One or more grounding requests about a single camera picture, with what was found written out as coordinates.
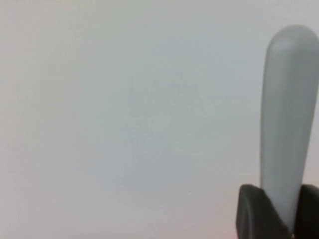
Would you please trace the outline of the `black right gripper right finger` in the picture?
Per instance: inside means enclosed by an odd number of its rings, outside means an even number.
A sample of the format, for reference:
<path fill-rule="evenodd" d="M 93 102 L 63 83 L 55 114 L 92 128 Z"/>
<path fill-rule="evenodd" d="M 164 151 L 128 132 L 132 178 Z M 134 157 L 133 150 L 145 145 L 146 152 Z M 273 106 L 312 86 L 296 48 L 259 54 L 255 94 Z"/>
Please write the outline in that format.
<path fill-rule="evenodd" d="M 319 239 L 319 189 L 302 185 L 295 223 L 296 239 Z"/>

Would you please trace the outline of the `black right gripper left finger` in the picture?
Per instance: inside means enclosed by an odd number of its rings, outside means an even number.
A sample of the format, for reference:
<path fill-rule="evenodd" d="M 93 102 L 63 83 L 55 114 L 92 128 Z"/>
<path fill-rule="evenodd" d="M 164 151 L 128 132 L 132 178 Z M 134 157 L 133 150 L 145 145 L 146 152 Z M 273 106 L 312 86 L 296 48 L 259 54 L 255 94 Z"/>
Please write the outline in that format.
<path fill-rule="evenodd" d="M 264 190 L 243 184 L 239 189 L 236 232 L 238 239 L 291 239 Z"/>

